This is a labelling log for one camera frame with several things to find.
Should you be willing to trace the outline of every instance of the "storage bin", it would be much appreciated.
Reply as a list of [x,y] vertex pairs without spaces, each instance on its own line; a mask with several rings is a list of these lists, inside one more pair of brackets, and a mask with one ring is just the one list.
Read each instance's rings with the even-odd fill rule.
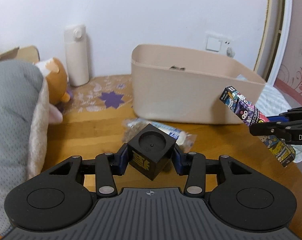
[[[233,86],[255,104],[265,85],[230,57],[162,45],[138,45],[131,71],[134,112],[158,121],[240,124],[219,100],[225,87]],[[239,75],[247,80],[237,79]]]

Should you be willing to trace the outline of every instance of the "white thermos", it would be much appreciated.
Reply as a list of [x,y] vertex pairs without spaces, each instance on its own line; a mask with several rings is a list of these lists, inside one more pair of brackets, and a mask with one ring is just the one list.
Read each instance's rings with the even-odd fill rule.
[[88,83],[88,55],[85,25],[68,26],[64,31],[67,72],[71,86]]

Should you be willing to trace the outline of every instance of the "pink wallpaper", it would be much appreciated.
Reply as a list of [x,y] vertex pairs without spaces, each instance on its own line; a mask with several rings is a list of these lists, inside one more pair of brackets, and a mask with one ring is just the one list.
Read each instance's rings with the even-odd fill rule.
[[274,86],[302,105],[302,0],[293,0],[288,43]]

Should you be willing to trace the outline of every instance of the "power outlet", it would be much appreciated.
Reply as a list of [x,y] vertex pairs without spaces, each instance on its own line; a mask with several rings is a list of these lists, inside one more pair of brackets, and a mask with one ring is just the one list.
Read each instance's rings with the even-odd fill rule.
[[228,48],[232,48],[232,45],[233,45],[232,39],[227,38],[227,37],[222,36],[222,35],[215,34],[215,33],[208,33],[207,37],[206,37],[206,39],[204,41],[205,49],[207,48],[207,43],[208,43],[208,39],[209,38],[215,38],[215,39],[219,40],[219,42],[221,42],[220,50],[217,51],[217,52],[214,52],[214,53],[219,53],[219,54],[227,55]]

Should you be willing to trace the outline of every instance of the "transparent plastic bag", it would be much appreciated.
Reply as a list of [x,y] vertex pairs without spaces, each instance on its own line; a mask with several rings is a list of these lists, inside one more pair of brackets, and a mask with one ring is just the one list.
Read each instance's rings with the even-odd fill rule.
[[183,150],[184,152],[189,152],[195,142],[196,139],[195,134],[189,134],[178,128],[174,128],[172,126],[159,122],[145,120],[142,118],[126,119],[123,121],[123,126],[126,128],[126,131],[124,132],[122,141],[124,143],[127,143],[149,123],[155,126],[156,128],[160,129],[161,131],[165,132],[166,134],[177,139],[177,145],[179,145],[181,150]]

